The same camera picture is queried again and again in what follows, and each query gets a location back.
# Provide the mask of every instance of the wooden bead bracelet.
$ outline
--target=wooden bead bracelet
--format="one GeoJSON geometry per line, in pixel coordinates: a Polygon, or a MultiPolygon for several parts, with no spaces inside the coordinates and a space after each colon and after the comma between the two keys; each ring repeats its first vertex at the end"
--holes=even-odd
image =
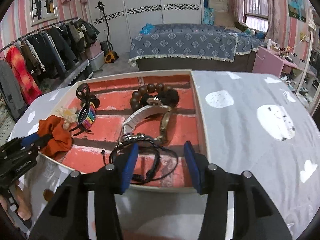
{"type": "Polygon", "coordinates": [[[140,104],[141,97],[146,93],[160,93],[162,91],[168,91],[172,89],[170,85],[164,85],[162,83],[158,83],[157,85],[154,85],[152,83],[148,85],[143,85],[139,87],[138,91],[135,91],[132,93],[132,98],[130,99],[130,106],[133,112],[139,110],[142,105],[140,104]]]}

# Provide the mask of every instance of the pink desk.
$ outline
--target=pink desk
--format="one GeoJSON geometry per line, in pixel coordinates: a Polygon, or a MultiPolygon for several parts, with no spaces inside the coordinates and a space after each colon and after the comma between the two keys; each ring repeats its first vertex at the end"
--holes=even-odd
{"type": "Polygon", "coordinates": [[[299,68],[295,63],[280,58],[273,50],[259,48],[257,54],[260,58],[256,57],[252,73],[272,74],[280,78],[282,72],[289,74],[291,68],[303,71],[303,69],[299,68]]]}

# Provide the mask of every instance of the poster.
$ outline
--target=poster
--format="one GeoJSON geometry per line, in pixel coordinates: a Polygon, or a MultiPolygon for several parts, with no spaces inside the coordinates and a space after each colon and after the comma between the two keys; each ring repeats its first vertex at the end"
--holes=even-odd
{"type": "Polygon", "coordinates": [[[31,0],[32,26],[58,18],[55,0],[31,0]]]}
{"type": "Polygon", "coordinates": [[[288,0],[289,16],[306,22],[306,8],[304,0],[288,0]]]}

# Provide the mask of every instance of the red brick pattern liner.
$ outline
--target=red brick pattern liner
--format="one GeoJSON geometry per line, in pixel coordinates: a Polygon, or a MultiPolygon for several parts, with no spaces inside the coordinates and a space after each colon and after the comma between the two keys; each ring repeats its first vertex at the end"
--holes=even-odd
{"type": "MultiPolygon", "coordinates": [[[[132,114],[129,100],[132,92],[144,83],[170,84],[177,89],[180,102],[177,106],[177,114],[173,115],[168,129],[172,140],[167,147],[174,149],[179,157],[179,165],[175,172],[169,177],[154,181],[147,186],[156,187],[191,187],[191,180],[183,155],[185,141],[198,148],[198,132],[196,125],[195,106],[193,94],[190,88],[190,78],[187,75],[170,77],[144,77],[142,82],[138,78],[127,78],[105,82],[90,83],[90,90],[94,91],[101,104],[97,109],[97,119],[92,125],[92,133],[82,133],[74,137],[72,149],[55,159],[64,165],[84,173],[97,171],[103,166],[101,150],[106,150],[106,158],[113,149],[120,134],[121,125],[124,120],[132,114]]],[[[77,106],[80,109],[80,101],[75,98],[68,107],[77,106]]],[[[159,135],[161,116],[141,122],[134,133],[142,132],[152,137],[159,135]]],[[[135,167],[136,174],[145,175],[153,163],[153,154],[144,153],[139,155],[135,167]]],[[[161,154],[161,167],[156,177],[166,174],[175,165],[176,160],[168,153],[161,154]]]]}

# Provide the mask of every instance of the gray sweater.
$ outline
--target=gray sweater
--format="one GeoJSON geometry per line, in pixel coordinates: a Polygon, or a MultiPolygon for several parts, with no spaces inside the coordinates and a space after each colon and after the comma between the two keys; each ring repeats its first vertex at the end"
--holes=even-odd
{"type": "Polygon", "coordinates": [[[27,109],[27,105],[12,69],[4,60],[0,60],[0,91],[12,117],[17,121],[27,109]]]}

